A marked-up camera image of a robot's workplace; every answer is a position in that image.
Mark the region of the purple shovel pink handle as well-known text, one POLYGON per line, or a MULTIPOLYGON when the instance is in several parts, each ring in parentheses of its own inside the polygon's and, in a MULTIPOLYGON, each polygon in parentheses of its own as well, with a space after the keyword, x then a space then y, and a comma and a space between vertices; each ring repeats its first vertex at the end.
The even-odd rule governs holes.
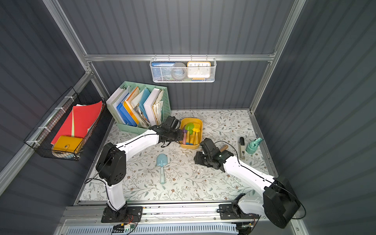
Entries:
POLYGON ((187 142, 187 130, 186 129, 183 129, 183 141, 182 141, 182 144, 185 145, 186 142, 187 142))

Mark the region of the yellow plastic storage box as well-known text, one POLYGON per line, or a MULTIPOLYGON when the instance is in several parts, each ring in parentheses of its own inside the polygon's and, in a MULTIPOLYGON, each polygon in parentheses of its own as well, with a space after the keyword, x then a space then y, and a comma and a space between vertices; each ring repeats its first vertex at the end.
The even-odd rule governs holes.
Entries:
MULTIPOLYGON (((199 144, 201 143, 201 141, 202 141, 202 134, 203 134, 203 122, 202 122, 202 120, 200 120, 200 119, 198 119, 198 118, 190 118, 190 117, 188 117, 188 118, 184 118, 182 121, 181 121, 181 127, 180 127, 180 129, 181 130, 183 130, 183 129, 185 129, 185 125, 186 124, 188 124, 188 123, 190 123, 190 122, 192 122, 193 124, 195 124, 195 123, 197 123, 197 124, 199 124, 199 125, 201 125, 201 131, 200 131, 200 133, 199 133, 199 144)), ((200 145, 183 145, 182 144, 182 141, 180 142, 180 146, 182 147, 182 148, 186 148, 186 149, 197 149, 197 148, 199 148, 200 147, 200 145)))

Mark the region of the light blue shovel mint handle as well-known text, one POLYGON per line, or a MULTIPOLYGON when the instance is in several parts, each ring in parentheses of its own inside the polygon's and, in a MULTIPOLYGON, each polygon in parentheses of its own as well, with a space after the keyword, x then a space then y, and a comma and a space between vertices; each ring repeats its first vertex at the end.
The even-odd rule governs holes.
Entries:
POLYGON ((160 154, 156 160, 156 166, 160 167, 160 184, 165 184, 164 167, 168 164, 168 157, 165 154, 160 154))

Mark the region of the green shovel yellow handle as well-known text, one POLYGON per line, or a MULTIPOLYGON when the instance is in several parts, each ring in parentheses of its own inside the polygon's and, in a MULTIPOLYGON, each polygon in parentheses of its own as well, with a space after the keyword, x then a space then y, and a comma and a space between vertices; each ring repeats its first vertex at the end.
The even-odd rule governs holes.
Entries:
POLYGON ((186 145, 193 145, 193 134, 194 134, 194 124, 192 122, 185 125, 185 132, 186 132, 186 145))

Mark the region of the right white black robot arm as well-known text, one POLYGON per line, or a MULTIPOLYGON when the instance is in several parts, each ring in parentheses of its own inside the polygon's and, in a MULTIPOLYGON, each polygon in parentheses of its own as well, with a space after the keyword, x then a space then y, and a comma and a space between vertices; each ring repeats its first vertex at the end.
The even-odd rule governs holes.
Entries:
POLYGON ((284 229, 302 207, 285 177, 276 178, 250 167, 230 151, 220 150, 209 138, 205 138, 200 147, 202 150, 194 157, 195 164, 218 169, 240 179, 253 188, 262 199, 254 200, 246 193, 241 193, 231 202, 228 209, 218 209, 222 219, 265 215, 275 226, 284 229))

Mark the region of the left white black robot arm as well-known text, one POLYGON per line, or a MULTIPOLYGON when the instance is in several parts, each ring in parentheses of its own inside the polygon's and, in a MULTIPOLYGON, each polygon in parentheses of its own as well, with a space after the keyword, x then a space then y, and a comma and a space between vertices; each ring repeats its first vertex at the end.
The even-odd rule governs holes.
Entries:
POLYGON ((118 144, 108 143, 103 147, 96 165, 99 178, 104 181, 107 205, 113 211, 119 211, 126 205, 122 180, 126 175, 126 163, 136 154, 159 143, 180 142, 183 140, 181 121, 168 116, 160 125, 154 125, 139 136, 118 144))

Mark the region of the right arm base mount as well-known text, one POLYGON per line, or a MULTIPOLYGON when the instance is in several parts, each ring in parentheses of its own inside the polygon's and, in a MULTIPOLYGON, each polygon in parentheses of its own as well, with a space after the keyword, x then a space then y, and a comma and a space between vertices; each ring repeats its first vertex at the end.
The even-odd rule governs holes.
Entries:
POLYGON ((220 204, 219 208, 216 210, 220 214, 222 220, 231 220, 231 219, 258 219, 259 214, 255 213, 244 213, 240 207, 234 206, 230 203, 220 204))

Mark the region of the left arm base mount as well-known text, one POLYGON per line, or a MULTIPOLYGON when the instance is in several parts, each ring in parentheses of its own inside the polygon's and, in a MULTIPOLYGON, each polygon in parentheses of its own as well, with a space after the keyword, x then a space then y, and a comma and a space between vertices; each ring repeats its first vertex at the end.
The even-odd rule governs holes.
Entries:
POLYGON ((143 207, 128 207, 115 211, 109 205, 103 211, 101 223, 138 223, 142 217, 143 207))

